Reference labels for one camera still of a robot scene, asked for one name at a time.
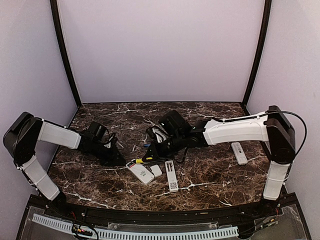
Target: qr code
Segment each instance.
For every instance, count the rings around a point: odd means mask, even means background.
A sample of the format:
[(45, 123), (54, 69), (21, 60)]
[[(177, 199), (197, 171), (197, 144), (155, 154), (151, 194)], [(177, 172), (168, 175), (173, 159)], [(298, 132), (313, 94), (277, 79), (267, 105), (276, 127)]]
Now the qr code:
[(170, 188), (171, 189), (177, 189), (178, 188), (178, 184), (176, 182), (170, 182)]

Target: brown marble surface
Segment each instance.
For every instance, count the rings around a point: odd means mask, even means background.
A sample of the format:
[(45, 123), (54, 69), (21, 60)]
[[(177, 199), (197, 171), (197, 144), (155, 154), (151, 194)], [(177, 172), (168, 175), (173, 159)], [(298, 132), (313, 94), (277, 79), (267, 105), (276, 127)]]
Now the brown marble surface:
[[(170, 110), (177, 110), (191, 125), (210, 117), (244, 115), (238, 103), (89, 103), (79, 109), (71, 128), (82, 131), (91, 121), (103, 124), (117, 134), (118, 149), (128, 162), (143, 157), (143, 144), (150, 142), (146, 129)], [(269, 166), (258, 141), (241, 144), (249, 160), (241, 166), (230, 143), (189, 149), (185, 162), (174, 164), (179, 186), (176, 193), (169, 193), (163, 163), (159, 164), (162, 175), (143, 185), (125, 167), (101, 166), (94, 157), (66, 147), (59, 149), (49, 176), (68, 202), (85, 206), (138, 211), (235, 206), (260, 200)]]

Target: black post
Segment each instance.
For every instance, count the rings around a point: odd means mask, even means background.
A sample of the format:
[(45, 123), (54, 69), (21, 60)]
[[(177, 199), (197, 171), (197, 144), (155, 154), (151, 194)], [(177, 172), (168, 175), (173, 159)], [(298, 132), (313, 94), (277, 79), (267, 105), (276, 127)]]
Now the black post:
[(70, 66), (70, 62), (69, 62), (69, 58), (68, 58), (68, 54), (67, 54), (64, 35), (62, 32), (62, 28), (61, 28), (57, 0), (50, 0), (50, 4), (51, 4), (51, 12), (52, 12), (52, 18), (53, 18), (53, 23), (54, 23), (54, 28), (55, 28), (55, 34), (56, 34), (56, 38), (57, 38), (58, 45), (60, 48), (60, 54), (62, 57), (62, 62), (64, 65), (65, 73), (66, 73), (66, 76), (69, 81), (69, 85), (70, 85), (70, 88), (71, 88), (71, 91), (73, 94), (73, 98), (75, 100), (77, 107), (79, 108), (82, 105), (82, 103), (81, 103), (80, 96), (79, 96), (79, 93), (77, 90), (74, 76), (72, 74), (72, 70), (71, 70), (71, 66)]
[(256, 51), (255, 51), (255, 56), (254, 56), (254, 61), (253, 61), (249, 81), (246, 86), (245, 94), (244, 94), (244, 97), (242, 100), (242, 104), (244, 105), (245, 108), (247, 107), (252, 89), (255, 84), (262, 52), (263, 52), (264, 45), (265, 45), (269, 17), (270, 17), (270, 11), (271, 11), (271, 3), (272, 3), (272, 0), (265, 0), (265, 2), (264, 2), (264, 10), (263, 10), (263, 17), (262, 17), (259, 40), (258, 40), (258, 44), (257, 44)]

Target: white wall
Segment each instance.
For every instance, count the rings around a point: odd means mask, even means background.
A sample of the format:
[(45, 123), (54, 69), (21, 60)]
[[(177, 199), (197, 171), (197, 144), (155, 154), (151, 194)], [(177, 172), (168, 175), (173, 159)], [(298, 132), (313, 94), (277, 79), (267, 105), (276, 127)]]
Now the white wall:
[(83, 102), (242, 101), (264, 0), (58, 2)]
[[(312, 239), (320, 239), (320, 1), (273, 1), (265, 47), (249, 100), (251, 113), (269, 105), (305, 119), (308, 137), (287, 182), (296, 192)], [(304, 130), (289, 118), (299, 147)]]
[[(49, 0), (0, 0), (0, 138), (23, 112), (67, 125), (76, 104), (62, 64)], [(47, 169), (56, 146), (37, 146)], [(0, 144), (0, 239), (16, 238), (35, 193)]]

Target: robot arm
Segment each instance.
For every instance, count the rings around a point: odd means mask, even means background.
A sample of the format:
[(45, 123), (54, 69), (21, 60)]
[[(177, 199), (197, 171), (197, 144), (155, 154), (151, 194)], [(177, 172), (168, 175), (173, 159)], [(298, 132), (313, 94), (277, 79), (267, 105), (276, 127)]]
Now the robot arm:
[(17, 169), (22, 170), (31, 184), (48, 200), (53, 201), (64, 194), (38, 162), (35, 152), (37, 141), (92, 154), (100, 159), (102, 165), (125, 165), (126, 161), (118, 151), (114, 135), (108, 142), (101, 142), (106, 130), (101, 124), (92, 122), (87, 130), (78, 133), (24, 112), (6, 132), (3, 143)]
[(214, 118), (197, 122), (194, 126), (177, 111), (171, 111), (159, 120), (167, 132), (166, 139), (156, 141), (154, 134), (157, 130), (147, 130), (155, 141), (142, 160), (170, 158), (184, 148), (201, 148), (225, 142), (269, 142), (271, 161), (263, 198), (275, 201), (296, 156), (295, 130), (283, 114), (271, 114), (278, 111), (277, 106), (270, 106), (266, 112), (229, 119)]

